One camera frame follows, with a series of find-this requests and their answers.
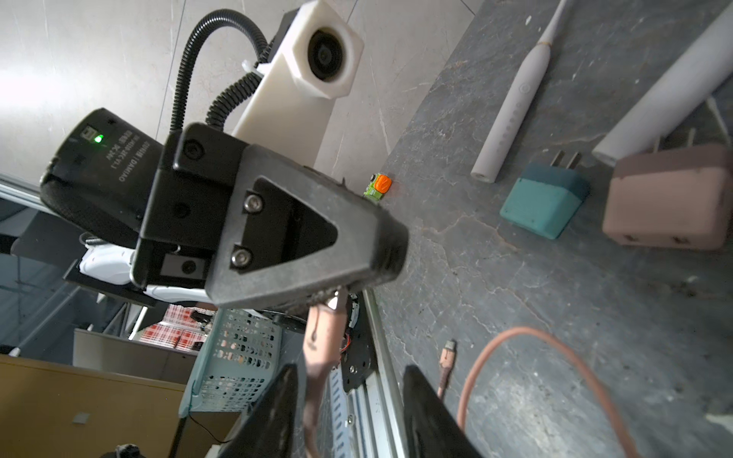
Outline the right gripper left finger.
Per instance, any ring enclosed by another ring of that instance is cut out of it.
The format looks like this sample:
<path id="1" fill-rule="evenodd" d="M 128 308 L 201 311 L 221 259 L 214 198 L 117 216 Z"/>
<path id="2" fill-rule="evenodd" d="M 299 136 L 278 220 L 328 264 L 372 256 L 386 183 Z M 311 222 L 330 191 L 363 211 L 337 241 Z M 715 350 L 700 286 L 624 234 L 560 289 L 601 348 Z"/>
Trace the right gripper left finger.
<path id="1" fill-rule="evenodd" d="M 298 396 L 298 370 L 286 364 L 219 457 L 290 457 Z"/>

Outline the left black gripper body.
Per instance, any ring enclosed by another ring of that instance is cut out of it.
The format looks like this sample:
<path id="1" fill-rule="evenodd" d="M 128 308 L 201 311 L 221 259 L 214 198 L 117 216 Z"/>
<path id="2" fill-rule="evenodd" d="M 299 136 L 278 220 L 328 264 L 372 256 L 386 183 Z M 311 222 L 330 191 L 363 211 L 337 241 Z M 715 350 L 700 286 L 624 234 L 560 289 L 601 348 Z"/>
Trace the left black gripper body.
<path id="1" fill-rule="evenodd" d="M 208 288 L 248 146 L 203 123 L 160 143 L 99 108 L 58 148 L 40 196 L 66 221 L 130 249 L 131 284 Z"/>

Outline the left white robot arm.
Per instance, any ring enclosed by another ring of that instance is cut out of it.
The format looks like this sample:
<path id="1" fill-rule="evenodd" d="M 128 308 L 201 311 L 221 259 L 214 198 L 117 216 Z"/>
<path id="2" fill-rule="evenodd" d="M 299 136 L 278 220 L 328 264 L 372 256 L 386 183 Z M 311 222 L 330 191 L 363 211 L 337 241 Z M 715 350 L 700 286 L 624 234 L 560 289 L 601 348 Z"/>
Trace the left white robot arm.
<path id="1" fill-rule="evenodd" d="M 80 269 L 141 290 L 202 290 L 221 308 L 295 311 L 395 280 L 408 228 L 267 148 L 194 123 L 159 143 L 106 109 L 81 120 L 42 202 L 101 239 Z"/>

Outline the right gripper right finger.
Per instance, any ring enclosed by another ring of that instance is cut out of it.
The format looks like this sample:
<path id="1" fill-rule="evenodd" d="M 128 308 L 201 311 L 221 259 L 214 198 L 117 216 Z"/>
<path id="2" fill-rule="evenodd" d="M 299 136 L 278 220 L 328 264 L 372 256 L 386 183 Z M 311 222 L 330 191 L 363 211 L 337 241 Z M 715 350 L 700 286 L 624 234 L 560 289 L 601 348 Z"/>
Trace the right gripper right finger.
<path id="1" fill-rule="evenodd" d="M 418 366 L 403 376 L 408 457 L 481 458 Z"/>

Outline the teal charger plug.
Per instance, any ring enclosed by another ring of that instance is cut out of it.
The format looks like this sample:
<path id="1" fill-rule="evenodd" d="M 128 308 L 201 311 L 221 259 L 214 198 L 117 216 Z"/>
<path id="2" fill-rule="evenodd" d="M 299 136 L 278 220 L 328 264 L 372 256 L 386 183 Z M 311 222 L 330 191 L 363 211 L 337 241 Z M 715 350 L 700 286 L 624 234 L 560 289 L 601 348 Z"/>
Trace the teal charger plug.
<path id="1" fill-rule="evenodd" d="M 582 154 L 576 152 L 564 167 L 559 151 L 553 161 L 531 162 L 515 182 L 500 216 L 509 223 L 547 240 L 556 240 L 590 194 L 591 185 L 576 171 Z"/>

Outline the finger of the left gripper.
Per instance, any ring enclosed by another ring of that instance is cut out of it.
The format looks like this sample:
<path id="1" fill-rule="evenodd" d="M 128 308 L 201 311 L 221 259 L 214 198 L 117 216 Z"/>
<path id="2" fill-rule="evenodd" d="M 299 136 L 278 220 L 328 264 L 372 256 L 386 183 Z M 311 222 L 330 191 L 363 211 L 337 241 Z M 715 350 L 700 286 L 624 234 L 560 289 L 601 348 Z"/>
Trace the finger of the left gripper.
<path id="1" fill-rule="evenodd" d="M 205 290 L 221 308 L 288 310 L 391 282 L 407 255 L 408 228 L 386 209 L 251 145 Z"/>

